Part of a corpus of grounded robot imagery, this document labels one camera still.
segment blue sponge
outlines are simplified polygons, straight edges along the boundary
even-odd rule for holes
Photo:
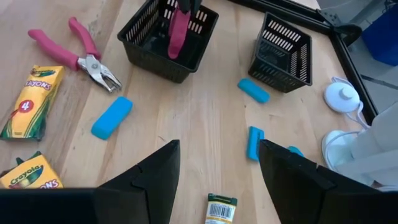
[[[298,155],[304,157],[303,153],[302,153],[297,147],[295,147],[295,146],[289,146],[287,149],[288,149],[290,152],[296,153],[296,154],[298,154]]]
[[[112,105],[95,121],[91,133],[103,140],[107,140],[113,131],[130,113],[133,103],[120,96]]]
[[[259,103],[267,103],[269,100],[269,94],[248,78],[243,78],[238,87]]]
[[[254,161],[259,160],[259,141],[264,139],[264,131],[250,126],[247,154],[248,158]]]

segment pink pliers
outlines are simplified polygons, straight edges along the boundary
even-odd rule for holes
[[[107,89],[110,93],[114,90],[121,90],[122,84],[119,80],[99,61],[101,59],[101,54],[97,51],[94,40],[91,38],[88,30],[83,27],[75,17],[69,19],[69,28],[73,33],[79,36],[80,40],[83,42],[87,53],[86,58],[80,58],[74,53],[65,50],[60,45],[57,45],[40,29],[32,29],[28,31],[28,35],[36,40],[40,48],[58,63],[62,63],[74,71],[81,68],[89,74],[97,84]],[[112,86],[109,86],[104,78],[109,80]]]

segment pink handle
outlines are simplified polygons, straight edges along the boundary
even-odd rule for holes
[[[79,69],[77,64],[79,57],[54,43],[54,41],[49,39],[42,30],[32,29],[29,30],[27,34],[30,38],[36,40],[41,49],[55,61],[62,63],[75,71]]]
[[[97,60],[100,60],[101,53],[95,47],[93,38],[91,38],[88,30],[77,21],[76,17],[71,17],[69,19],[69,28],[72,30],[72,32],[79,36],[80,40],[83,42],[86,48],[86,53],[92,54]]]
[[[170,44],[168,55],[171,59],[176,59],[180,54],[185,42],[185,36],[187,35],[190,18],[190,12],[184,14],[178,7],[174,10],[169,29]]]

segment small box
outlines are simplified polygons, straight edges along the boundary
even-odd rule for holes
[[[15,103],[8,122],[0,132],[2,140],[34,139],[45,134],[46,117],[57,95],[63,66],[34,65]]]
[[[59,176],[41,154],[10,170],[0,178],[7,189],[58,189],[63,188]]]

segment black metal frame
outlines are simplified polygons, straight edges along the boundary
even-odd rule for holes
[[[337,57],[341,66],[347,76],[349,82],[353,84],[356,91],[359,93],[361,101],[364,103],[363,115],[366,121],[371,124],[372,120],[378,114],[374,103],[370,99],[361,76],[356,70],[351,57],[349,56],[347,45],[350,45],[353,39],[342,38],[342,31],[339,27],[334,26],[327,21],[318,9],[312,9],[303,6],[291,0],[229,0],[240,4],[242,6],[250,7],[251,9],[269,12],[275,16],[284,19],[288,22],[297,24],[299,26],[308,28],[315,32],[325,34],[330,38],[333,48],[336,51]]]

